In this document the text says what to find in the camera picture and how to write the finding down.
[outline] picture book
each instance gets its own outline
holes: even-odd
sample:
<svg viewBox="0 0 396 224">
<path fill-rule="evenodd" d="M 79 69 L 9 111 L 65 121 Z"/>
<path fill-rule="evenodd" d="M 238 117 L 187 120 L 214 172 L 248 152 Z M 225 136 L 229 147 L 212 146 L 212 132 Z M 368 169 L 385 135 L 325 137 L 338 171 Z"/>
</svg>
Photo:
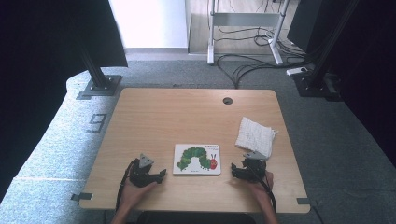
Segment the picture book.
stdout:
<svg viewBox="0 0 396 224">
<path fill-rule="evenodd" d="M 176 144 L 174 175 L 220 175 L 218 145 Z"/>
</svg>

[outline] white towel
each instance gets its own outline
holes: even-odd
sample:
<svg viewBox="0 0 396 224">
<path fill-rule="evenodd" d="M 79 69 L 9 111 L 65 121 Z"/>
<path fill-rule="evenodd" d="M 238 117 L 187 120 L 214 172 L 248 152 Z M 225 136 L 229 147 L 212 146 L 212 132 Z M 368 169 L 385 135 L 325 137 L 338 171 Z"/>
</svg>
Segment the white towel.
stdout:
<svg viewBox="0 0 396 224">
<path fill-rule="evenodd" d="M 272 128 L 264 127 L 257 122 L 243 117 L 235 145 L 252 151 L 258 151 L 268 160 L 272 153 L 272 143 L 276 134 L 277 131 L 274 131 Z"/>
</svg>

